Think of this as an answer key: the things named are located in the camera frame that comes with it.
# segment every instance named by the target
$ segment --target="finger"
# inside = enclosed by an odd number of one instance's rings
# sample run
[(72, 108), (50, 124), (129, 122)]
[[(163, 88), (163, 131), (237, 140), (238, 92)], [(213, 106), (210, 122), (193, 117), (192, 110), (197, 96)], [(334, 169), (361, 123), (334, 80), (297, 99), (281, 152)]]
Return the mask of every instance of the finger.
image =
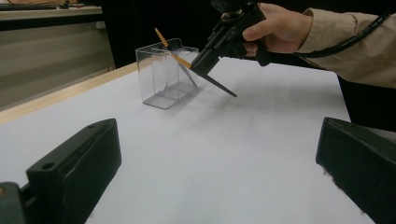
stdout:
[(245, 47), (245, 50), (247, 51), (247, 56), (248, 57), (254, 57), (256, 55), (256, 53), (257, 53), (258, 48), (259, 48), (257, 46), (257, 44), (249, 43), (249, 42), (244, 43), (244, 47)]
[(254, 41), (281, 30), (283, 26), (283, 21), (279, 17), (273, 17), (248, 27), (242, 36), (246, 41)]

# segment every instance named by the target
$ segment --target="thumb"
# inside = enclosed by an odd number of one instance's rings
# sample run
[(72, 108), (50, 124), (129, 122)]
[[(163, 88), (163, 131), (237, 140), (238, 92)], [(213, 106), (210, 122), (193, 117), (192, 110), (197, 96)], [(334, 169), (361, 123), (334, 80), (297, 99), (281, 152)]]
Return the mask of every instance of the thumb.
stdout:
[(280, 20), (267, 19), (248, 27), (244, 32), (242, 32), (242, 36), (246, 41), (254, 41), (265, 35), (276, 32), (280, 27), (282, 27)]

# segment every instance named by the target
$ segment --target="black cable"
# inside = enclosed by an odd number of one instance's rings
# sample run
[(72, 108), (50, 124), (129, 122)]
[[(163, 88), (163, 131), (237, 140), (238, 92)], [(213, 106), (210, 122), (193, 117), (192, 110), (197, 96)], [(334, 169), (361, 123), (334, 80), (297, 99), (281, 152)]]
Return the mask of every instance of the black cable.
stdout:
[(293, 53), (293, 54), (302, 58), (322, 58), (341, 52), (344, 49), (350, 48), (356, 43), (363, 40), (364, 37), (366, 37), (372, 31), (378, 28), (378, 26), (380, 26), (382, 22), (384, 22), (391, 14), (392, 14), (392, 10), (386, 10), (383, 14), (379, 15), (372, 23), (370, 23), (370, 25), (364, 28), (361, 32), (359, 32), (357, 35), (350, 37), (346, 42), (340, 45), (336, 45), (328, 49), (313, 51), (311, 53)]

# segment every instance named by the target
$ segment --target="black tool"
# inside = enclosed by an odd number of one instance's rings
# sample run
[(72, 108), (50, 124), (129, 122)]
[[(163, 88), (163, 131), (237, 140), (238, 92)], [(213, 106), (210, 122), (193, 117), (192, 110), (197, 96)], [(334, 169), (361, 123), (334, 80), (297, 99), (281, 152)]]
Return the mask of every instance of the black tool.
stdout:
[[(242, 37), (242, 32), (265, 18), (257, 7), (256, 0), (211, 0), (210, 4), (223, 13), (223, 16), (213, 29), (205, 48), (192, 61), (191, 70), (213, 83), (214, 79), (209, 78), (207, 74), (218, 63), (219, 57), (245, 58), (247, 51), (243, 43), (246, 40)], [(256, 60), (261, 66), (265, 66), (270, 63), (269, 54), (260, 40), (255, 41), (255, 43), (259, 47)], [(236, 96), (218, 82), (216, 83), (214, 83), (216, 86)]]

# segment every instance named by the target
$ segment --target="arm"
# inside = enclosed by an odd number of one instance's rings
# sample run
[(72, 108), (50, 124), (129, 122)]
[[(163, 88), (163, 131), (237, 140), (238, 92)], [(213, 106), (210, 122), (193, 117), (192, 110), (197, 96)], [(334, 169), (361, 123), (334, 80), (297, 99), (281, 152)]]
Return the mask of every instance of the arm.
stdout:
[[(367, 27), (375, 15), (308, 9), (314, 18), (310, 33), (297, 52), (312, 52), (341, 44)], [(396, 14), (362, 41), (334, 55), (306, 59), (351, 82), (396, 89)]]
[[(301, 14), (269, 4), (260, 4), (260, 8), (267, 20), (247, 28), (244, 38), (247, 41), (261, 38), (269, 51), (281, 53), (312, 52), (338, 45), (376, 18), (375, 15), (340, 14), (312, 8)], [(306, 60), (348, 81), (396, 89), (395, 27), (396, 15), (392, 15), (351, 48)], [(247, 56), (254, 55), (254, 46), (245, 47)]]

